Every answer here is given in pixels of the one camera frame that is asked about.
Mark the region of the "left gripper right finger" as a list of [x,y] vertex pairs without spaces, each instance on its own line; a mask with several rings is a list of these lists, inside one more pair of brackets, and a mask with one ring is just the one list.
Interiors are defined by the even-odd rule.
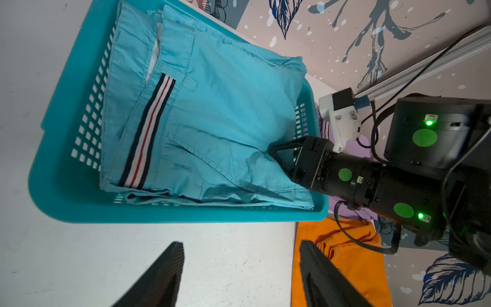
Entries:
[[300,272],[308,306],[371,306],[317,246],[308,240],[300,245]]

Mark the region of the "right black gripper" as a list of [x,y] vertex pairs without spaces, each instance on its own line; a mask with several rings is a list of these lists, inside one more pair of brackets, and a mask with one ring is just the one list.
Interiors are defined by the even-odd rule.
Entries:
[[380,201],[382,165],[365,157],[332,151],[327,139],[305,136],[271,145],[268,154],[290,179],[311,191],[335,196],[349,206],[372,208]]

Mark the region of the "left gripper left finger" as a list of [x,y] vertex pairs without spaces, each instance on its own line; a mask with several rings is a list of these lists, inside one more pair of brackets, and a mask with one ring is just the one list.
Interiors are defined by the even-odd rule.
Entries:
[[171,243],[114,305],[175,306],[184,261],[184,245]]

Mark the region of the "orange pants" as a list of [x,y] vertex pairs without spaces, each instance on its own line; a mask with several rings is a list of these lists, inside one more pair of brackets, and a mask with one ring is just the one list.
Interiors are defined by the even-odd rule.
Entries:
[[337,225],[331,217],[323,221],[301,222],[297,225],[292,267],[292,306],[306,306],[303,281],[300,273],[300,244],[310,240],[342,275],[372,306],[392,306],[386,280],[384,257],[353,243],[342,232],[354,239],[381,247],[381,236],[369,221],[340,220]]

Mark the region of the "teal pants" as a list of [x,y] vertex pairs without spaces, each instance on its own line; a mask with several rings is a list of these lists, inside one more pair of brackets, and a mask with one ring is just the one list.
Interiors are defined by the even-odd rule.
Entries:
[[311,210],[269,147],[294,136],[306,67],[165,6],[120,1],[102,111],[100,187],[136,205]]

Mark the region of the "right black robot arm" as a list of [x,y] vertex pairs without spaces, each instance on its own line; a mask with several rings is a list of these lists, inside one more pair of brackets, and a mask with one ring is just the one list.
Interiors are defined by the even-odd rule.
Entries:
[[357,211],[367,208],[395,222],[394,254],[401,229],[415,245],[449,237],[448,251],[490,273],[490,101],[412,94],[380,114],[391,118],[384,160],[337,150],[328,139],[303,136],[270,148],[294,151],[281,162],[289,179],[334,196]]

